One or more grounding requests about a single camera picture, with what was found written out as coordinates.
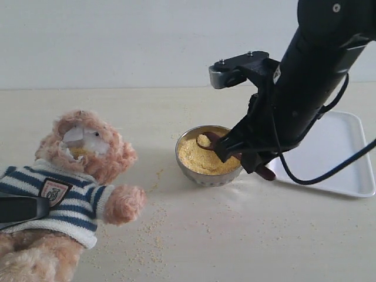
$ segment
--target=teddy bear head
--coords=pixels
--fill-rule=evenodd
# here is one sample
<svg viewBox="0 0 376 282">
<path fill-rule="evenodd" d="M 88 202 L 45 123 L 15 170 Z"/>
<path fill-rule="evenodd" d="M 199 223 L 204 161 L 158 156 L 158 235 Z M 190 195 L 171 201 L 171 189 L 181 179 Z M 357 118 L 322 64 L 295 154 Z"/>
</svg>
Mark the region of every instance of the teddy bear head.
<svg viewBox="0 0 376 282">
<path fill-rule="evenodd" d="M 137 161 L 132 145 L 113 126 L 85 110 L 73 110 L 54 121 L 35 157 L 67 171 L 89 174 L 100 184 L 109 184 Z"/>
</svg>

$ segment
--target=stainless steel bowl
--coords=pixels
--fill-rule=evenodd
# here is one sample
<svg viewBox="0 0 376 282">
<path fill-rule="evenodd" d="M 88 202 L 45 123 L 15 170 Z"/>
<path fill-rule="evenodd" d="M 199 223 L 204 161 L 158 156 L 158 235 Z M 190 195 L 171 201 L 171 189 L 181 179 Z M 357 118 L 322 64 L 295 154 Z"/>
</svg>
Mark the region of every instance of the stainless steel bowl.
<svg viewBox="0 0 376 282">
<path fill-rule="evenodd" d="M 204 187 L 223 186 L 225 184 L 232 182 L 237 176 L 239 176 L 240 172 L 243 170 L 241 165 L 239 165 L 237 169 L 226 174 L 205 175 L 205 174 L 197 173 L 197 172 L 190 170 L 179 159 L 179 149 L 182 145 L 182 142 L 189 140 L 189 139 L 195 139 L 198 137 L 199 134 L 202 134 L 203 132 L 206 132 L 206 131 L 214 132 L 220 136 L 224 136 L 226 133 L 230 131 L 230 129 L 226 127 L 222 127 L 222 126 L 217 126 L 217 125 L 203 125 L 203 126 L 192 128 L 184 132 L 179 137 L 178 141 L 176 142 L 176 146 L 175 146 L 176 161 L 179 167 L 181 168 L 182 172 L 184 173 L 184 175 L 188 177 L 188 179 L 190 179 L 191 181 L 197 183 L 198 185 L 201 185 Z"/>
</svg>

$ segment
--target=blue and white striped sweater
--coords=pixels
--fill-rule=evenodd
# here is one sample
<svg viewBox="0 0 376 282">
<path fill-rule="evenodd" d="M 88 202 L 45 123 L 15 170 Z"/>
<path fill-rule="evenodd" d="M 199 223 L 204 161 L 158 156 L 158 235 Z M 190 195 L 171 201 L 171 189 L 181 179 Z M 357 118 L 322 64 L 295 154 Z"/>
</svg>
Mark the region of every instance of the blue and white striped sweater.
<svg viewBox="0 0 376 282">
<path fill-rule="evenodd" d="M 114 189 L 113 185 L 98 185 L 90 175 L 68 173 L 42 159 L 32 166 L 9 166 L 0 170 L 0 192 L 20 196 L 45 196 L 50 199 L 52 207 L 49 216 L 45 218 L 2 231 L 59 231 L 91 249 L 97 242 L 97 219 L 103 219 L 105 204 Z"/>
</svg>

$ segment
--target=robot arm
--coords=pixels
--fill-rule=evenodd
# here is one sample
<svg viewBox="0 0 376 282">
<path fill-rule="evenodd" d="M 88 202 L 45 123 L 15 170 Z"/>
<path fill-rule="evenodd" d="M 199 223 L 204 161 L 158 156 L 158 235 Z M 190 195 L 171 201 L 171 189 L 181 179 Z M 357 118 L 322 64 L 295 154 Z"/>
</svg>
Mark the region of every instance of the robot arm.
<svg viewBox="0 0 376 282">
<path fill-rule="evenodd" d="M 216 143 L 222 162 L 241 153 L 241 165 L 253 173 L 300 144 L 339 101 L 350 68 L 375 40 L 375 8 L 374 0 L 299 0 L 299 27 L 280 62 L 256 51 L 209 67 L 215 89 L 247 79 L 258 88 L 244 118 Z M 341 93 L 324 106 L 344 78 Z"/>
</svg>

